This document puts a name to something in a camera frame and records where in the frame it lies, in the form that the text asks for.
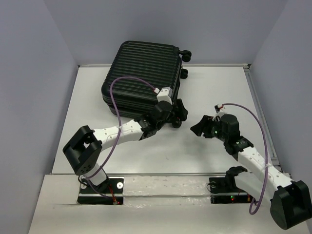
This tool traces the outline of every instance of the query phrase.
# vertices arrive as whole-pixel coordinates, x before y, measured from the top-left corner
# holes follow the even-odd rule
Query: suitcase wheel
[[[174,128],[179,128],[182,125],[182,121],[180,119],[176,118],[174,121],[172,121],[171,124]]]
[[[191,60],[192,53],[189,50],[183,50],[181,54],[183,62],[189,62]]]
[[[188,73],[189,73],[189,71],[188,71],[188,70],[186,70],[186,69],[182,68],[182,69],[181,69],[180,78],[181,78],[181,79],[186,79],[186,78],[187,78],[187,76],[188,76]]]

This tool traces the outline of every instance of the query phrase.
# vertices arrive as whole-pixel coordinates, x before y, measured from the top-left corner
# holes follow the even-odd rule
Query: black suitcase
[[[138,77],[159,89],[170,87],[173,91],[174,115],[168,120],[176,128],[186,120],[187,110],[182,100],[177,99],[180,79],[187,78],[188,71],[182,62],[189,62],[192,53],[178,47],[141,41],[124,42],[102,85],[102,96],[116,114],[110,98],[110,85],[118,77]],[[154,92],[146,84],[131,79],[122,79],[114,84],[113,95],[121,116],[135,118],[151,110],[157,104]]]

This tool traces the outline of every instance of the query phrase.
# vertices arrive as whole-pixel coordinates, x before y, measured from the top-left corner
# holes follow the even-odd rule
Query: gray wall
[[[1,0],[0,33],[0,232],[25,234],[77,66],[42,0]]]
[[[312,194],[311,0],[287,3],[251,71],[282,168]]]
[[[191,50],[192,63],[251,63],[286,0],[44,0],[78,64],[112,63],[121,43]]]

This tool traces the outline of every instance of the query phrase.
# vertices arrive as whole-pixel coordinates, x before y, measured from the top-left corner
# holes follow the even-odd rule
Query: white connector
[[[155,89],[154,89],[154,93],[159,94],[159,92],[160,92],[160,89],[158,89],[158,88],[155,88]]]
[[[217,118],[217,116],[219,116],[221,118],[221,116],[227,114],[225,107],[222,107],[222,104],[218,104],[218,108],[220,108],[220,111],[217,112],[214,117],[213,117],[213,121],[215,121],[215,119]]]

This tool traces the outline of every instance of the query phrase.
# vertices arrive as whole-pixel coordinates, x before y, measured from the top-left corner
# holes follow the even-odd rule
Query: purple cable
[[[259,119],[257,118],[257,116],[255,116],[255,114],[249,110],[247,107],[244,107],[242,105],[238,105],[238,104],[235,104],[235,103],[224,103],[222,104],[223,106],[238,106],[240,108],[243,108],[245,109],[246,111],[248,111],[254,118],[255,120],[257,121],[257,123],[259,124],[259,127],[261,129],[261,132],[262,132],[262,136],[263,136],[263,143],[264,143],[264,151],[265,151],[265,165],[268,165],[269,163],[269,157],[268,157],[268,147],[267,147],[267,141],[265,140],[265,134],[264,134],[264,130],[263,130],[263,127],[259,121]],[[254,205],[254,202],[255,202],[255,198],[253,198],[251,204],[250,204],[250,207],[249,207],[249,214],[251,215],[254,215],[255,213],[257,213],[257,211],[259,210],[260,208],[260,205],[262,203],[262,199],[263,199],[263,196],[264,196],[264,192],[265,192],[265,188],[267,186],[267,183],[268,183],[268,174],[269,174],[269,168],[266,166],[265,167],[265,175],[264,175],[264,181],[263,181],[263,186],[262,186],[262,190],[261,190],[261,194],[260,194],[260,198],[259,198],[259,202],[255,208],[254,211],[252,211],[252,208],[253,208],[253,205]]]
[[[90,188],[91,188],[95,193],[101,195],[103,198],[110,198],[109,196],[105,196],[103,193],[98,192],[98,191],[95,189],[95,187],[93,187],[93,184],[91,183],[90,180],[87,179],[87,182],[88,182]]]
[[[116,111],[116,115],[117,115],[117,118],[118,118],[118,125],[119,125],[118,134],[117,134],[116,140],[115,140],[115,142],[114,142],[114,144],[113,144],[113,146],[112,146],[112,148],[111,148],[111,151],[109,152],[109,154],[108,154],[107,158],[105,159],[105,161],[104,161],[104,162],[102,163],[102,165],[97,169],[97,171],[94,172],[93,175],[91,175],[91,176],[89,176],[89,177],[86,177],[87,180],[89,180],[89,179],[91,179],[92,177],[94,177],[100,170],[103,169],[103,167],[105,166],[105,164],[107,163],[107,161],[109,160],[109,158],[112,156],[112,154],[113,154],[113,152],[114,152],[114,150],[115,150],[115,148],[116,148],[116,146],[117,146],[118,140],[119,140],[119,138],[120,138],[120,134],[121,134],[121,129],[120,129],[120,127],[121,127],[121,119],[120,119],[120,115],[119,115],[119,111],[118,111],[117,105],[116,105],[115,100],[114,100],[114,97],[113,97],[113,86],[114,86],[114,84],[115,84],[117,81],[119,81],[119,80],[121,80],[121,79],[135,79],[135,80],[139,80],[139,81],[143,82],[144,84],[150,86],[151,89],[152,89],[153,91],[156,89],[156,88],[155,88],[154,86],[152,86],[150,83],[144,81],[143,79],[137,78],[137,77],[118,77],[118,78],[116,78],[116,79],[112,82],[111,88],[110,88],[110,95],[111,95],[111,100],[112,100],[112,103],[113,103],[113,106],[114,106],[114,109],[115,109],[115,111]]]

